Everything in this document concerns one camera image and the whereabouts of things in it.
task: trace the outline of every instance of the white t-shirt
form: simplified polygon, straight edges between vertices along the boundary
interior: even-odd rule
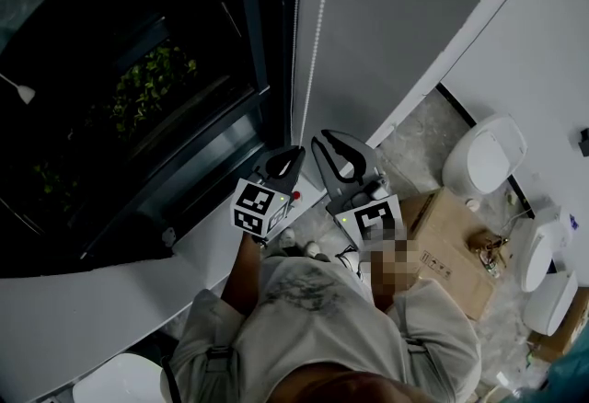
[[[191,355],[202,352],[207,316],[214,317],[215,341],[232,342],[239,354],[244,403],[265,402],[288,374],[310,363],[381,374],[436,401],[465,401],[480,378],[475,332],[436,281],[420,280],[395,295],[384,314],[368,287],[340,264],[268,258],[258,306],[247,320],[210,293],[195,299],[172,360],[183,403],[197,399],[191,379],[202,369],[191,366]]]

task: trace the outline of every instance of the black strap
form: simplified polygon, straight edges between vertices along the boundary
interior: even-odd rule
[[[162,367],[166,373],[167,385],[169,386],[169,395],[172,398],[172,403],[182,403],[182,400],[180,399],[180,392],[178,390],[178,386],[176,385],[176,378],[174,377],[174,373],[169,366],[169,359],[170,357],[168,355],[162,357]]]

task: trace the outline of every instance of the cardboard box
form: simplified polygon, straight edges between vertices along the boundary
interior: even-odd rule
[[[407,239],[419,249],[419,277],[436,279],[469,318],[480,319],[495,280],[467,242],[485,224],[447,188],[405,199],[400,208]]]
[[[552,336],[532,331],[527,342],[534,357],[552,363],[566,354],[583,331],[589,314],[589,288],[580,288],[572,299],[567,314]]]

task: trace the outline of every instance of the toilet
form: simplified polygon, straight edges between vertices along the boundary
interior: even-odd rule
[[[75,403],[165,403],[159,389],[162,368],[124,352],[74,385]]]
[[[525,306],[525,325],[537,333],[552,336],[571,306],[578,288],[574,271],[547,274]]]
[[[456,144],[445,161],[442,180],[458,197],[477,199],[497,190],[526,152],[527,144],[514,119],[493,115]]]
[[[510,236],[514,256],[514,276],[524,292],[533,292],[542,283],[552,255],[571,242],[569,214],[560,206],[537,212],[536,218],[520,218]]]

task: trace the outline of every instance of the white sneaker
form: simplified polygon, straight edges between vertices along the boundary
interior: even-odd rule
[[[314,258],[317,254],[321,252],[321,248],[315,241],[309,241],[305,245],[305,250],[303,253],[308,258]]]
[[[284,231],[280,233],[280,237],[278,238],[278,246],[281,249],[292,248],[293,246],[296,246],[295,231],[293,228],[285,228]]]

